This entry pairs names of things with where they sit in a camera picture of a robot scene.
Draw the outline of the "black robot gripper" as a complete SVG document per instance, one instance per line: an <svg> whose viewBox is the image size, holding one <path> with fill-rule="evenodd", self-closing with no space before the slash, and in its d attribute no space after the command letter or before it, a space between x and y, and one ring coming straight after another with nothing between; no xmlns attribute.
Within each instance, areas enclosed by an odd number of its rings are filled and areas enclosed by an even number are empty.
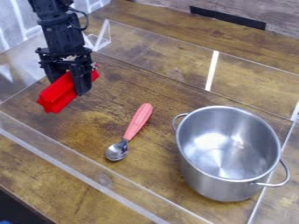
<svg viewBox="0 0 299 224"><path fill-rule="evenodd" d="M38 19L46 46L38 47L39 66L49 82L54 82L69 70L77 95L92 87L90 50L84 46L84 27L76 18Z"/></svg>

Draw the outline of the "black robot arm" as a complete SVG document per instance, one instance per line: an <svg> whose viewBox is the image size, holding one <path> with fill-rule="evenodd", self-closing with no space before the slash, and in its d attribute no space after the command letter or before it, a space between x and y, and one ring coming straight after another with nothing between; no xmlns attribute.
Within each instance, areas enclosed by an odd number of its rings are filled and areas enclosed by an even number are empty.
<svg viewBox="0 0 299 224"><path fill-rule="evenodd" d="M66 71L77 95L84 95L92 87L90 49L85 47L77 14L86 18L86 13L70 7L73 0L27 0L37 15L46 47L37 48L39 67L53 83Z"/></svg>

